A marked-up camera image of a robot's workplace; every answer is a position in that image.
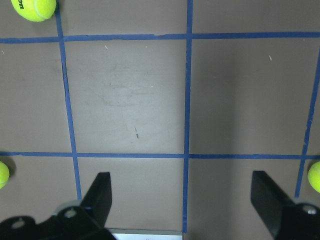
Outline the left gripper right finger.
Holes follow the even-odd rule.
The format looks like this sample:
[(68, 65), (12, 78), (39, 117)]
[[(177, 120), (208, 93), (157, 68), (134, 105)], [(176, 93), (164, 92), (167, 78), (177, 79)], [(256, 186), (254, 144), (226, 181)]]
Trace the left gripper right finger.
[(252, 172), (250, 201), (271, 236), (277, 238), (285, 209), (294, 207), (295, 203), (263, 170)]

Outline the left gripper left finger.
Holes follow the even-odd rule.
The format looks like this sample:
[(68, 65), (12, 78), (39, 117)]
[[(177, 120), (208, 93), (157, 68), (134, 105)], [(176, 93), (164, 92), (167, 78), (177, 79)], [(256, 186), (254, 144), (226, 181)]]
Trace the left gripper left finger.
[(112, 184), (109, 172), (99, 172), (80, 206), (104, 228), (112, 207)]

